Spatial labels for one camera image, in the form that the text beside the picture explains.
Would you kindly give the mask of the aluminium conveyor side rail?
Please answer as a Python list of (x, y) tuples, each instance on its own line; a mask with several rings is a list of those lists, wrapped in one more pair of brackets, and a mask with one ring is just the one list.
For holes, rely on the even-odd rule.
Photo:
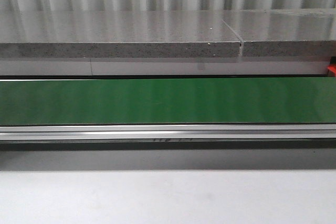
[(2, 126), (2, 144), (334, 140), (335, 124)]

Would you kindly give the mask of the red plastic tray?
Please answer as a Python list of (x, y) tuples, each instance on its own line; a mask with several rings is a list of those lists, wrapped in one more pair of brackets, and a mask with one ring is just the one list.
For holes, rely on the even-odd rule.
[(330, 64), (328, 66), (328, 77), (336, 77), (336, 64)]

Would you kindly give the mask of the green conveyor belt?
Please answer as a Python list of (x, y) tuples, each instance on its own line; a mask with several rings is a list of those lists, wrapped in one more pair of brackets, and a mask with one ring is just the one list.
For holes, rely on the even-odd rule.
[(333, 122), (326, 77), (1, 82), (1, 125)]

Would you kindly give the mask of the grey stone counter slab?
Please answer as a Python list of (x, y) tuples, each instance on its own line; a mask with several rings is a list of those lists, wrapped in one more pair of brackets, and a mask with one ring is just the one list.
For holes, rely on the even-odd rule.
[(231, 58), (240, 41), (211, 11), (2, 11), (3, 58)]

